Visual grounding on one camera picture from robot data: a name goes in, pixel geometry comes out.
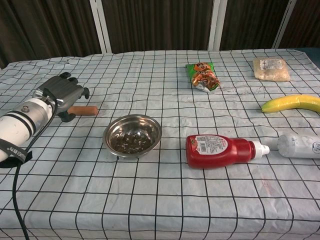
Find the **white tablecloth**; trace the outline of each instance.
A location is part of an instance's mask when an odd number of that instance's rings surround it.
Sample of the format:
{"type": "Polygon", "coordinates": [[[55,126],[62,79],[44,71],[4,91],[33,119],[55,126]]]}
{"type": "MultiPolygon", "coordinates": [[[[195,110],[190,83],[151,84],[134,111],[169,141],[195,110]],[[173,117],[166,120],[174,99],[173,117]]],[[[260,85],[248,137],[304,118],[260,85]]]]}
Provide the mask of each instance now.
{"type": "MultiPolygon", "coordinates": [[[[31,239],[315,240],[320,238],[320,161],[279,155],[282,133],[320,134],[319,114],[260,106],[290,95],[319,96],[320,71],[286,49],[146,51],[59,57],[9,64],[0,71],[0,115],[37,86],[70,72],[89,88],[97,117],[55,118],[22,165],[17,201],[31,239]],[[282,57],[291,81],[255,79],[255,57],[282,57]],[[221,86],[191,88],[185,65],[213,62],[221,86]],[[157,149],[117,159],[103,146],[110,121],[146,114],[162,126],[157,149]],[[185,138],[220,134],[258,140],[270,154],[248,164],[191,169],[185,138]]],[[[0,169],[0,238],[23,239],[12,204],[15,169],[0,169]]]]}

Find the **snack bag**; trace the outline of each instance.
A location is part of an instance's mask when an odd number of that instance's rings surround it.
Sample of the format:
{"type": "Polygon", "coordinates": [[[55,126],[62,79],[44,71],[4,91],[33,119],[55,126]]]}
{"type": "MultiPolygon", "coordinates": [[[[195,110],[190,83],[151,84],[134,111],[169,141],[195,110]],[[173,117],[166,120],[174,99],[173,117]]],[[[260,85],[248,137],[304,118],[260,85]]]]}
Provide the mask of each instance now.
{"type": "Polygon", "coordinates": [[[256,57],[253,59],[254,76],[260,80],[290,81],[287,64],[281,58],[256,57]]]}
{"type": "Polygon", "coordinates": [[[214,64],[212,62],[199,62],[185,65],[193,86],[196,89],[210,93],[216,89],[220,82],[214,74],[214,64]]]}

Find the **red bottle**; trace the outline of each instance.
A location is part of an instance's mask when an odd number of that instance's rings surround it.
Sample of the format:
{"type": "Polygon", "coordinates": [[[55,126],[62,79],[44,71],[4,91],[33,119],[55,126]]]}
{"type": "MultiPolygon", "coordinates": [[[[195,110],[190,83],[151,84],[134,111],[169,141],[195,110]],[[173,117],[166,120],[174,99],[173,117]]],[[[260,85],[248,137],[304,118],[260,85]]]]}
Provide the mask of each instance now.
{"type": "Polygon", "coordinates": [[[191,135],[186,138],[188,165],[197,169],[212,169],[234,163],[247,163],[269,153],[269,147],[258,141],[228,138],[220,135],[191,135]]]}

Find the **yellow banana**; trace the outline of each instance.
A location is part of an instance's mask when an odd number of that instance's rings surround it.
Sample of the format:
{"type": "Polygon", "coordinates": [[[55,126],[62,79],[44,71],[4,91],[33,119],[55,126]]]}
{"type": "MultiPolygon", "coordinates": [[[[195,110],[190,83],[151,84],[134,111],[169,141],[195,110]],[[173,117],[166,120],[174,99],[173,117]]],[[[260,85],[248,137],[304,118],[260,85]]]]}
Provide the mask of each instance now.
{"type": "Polygon", "coordinates": [[[275,113],[287,109],[309,109],[320,113],[320,97],[310,95],[290,95],[267,101],[261,107],[264,113],[275,113]]]}

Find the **stainless steel bowl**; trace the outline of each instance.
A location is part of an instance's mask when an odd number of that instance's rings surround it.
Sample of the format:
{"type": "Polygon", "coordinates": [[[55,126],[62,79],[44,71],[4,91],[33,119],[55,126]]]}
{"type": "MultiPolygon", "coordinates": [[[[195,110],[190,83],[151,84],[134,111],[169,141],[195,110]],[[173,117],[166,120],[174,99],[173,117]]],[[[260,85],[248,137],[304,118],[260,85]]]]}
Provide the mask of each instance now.
{"type": "Polygon", "coordinates": [[[156,120],[146,115],[133,114],[120,117],[110,123],[103,133],[103,143],[114,155],[122,158],[137,158],[154,149],[160,142],[161,136],[161,126],[156,120]],[[137,153],[118,152],[115,150],[117,138],[125,134],[145,135],[151,141],[151,146],[137,153]]]}

